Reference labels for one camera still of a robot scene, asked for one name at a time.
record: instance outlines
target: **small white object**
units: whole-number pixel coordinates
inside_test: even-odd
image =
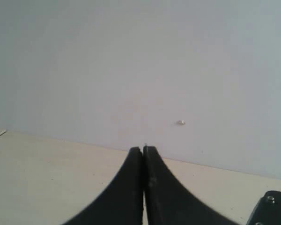
[[[185,125],[185,121],[184,121],[184,120],[178,120],[178,121],[177,121],[177,124],[179,124],[179,125]]]

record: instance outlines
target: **white wall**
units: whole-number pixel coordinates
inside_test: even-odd
[[[281,178],[281,1],[0,0],[0,127]]]

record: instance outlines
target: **screw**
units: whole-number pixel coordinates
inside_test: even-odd
[[[271,204],[275,204],[275,198],[273,196],[266,197],[267,201]]]

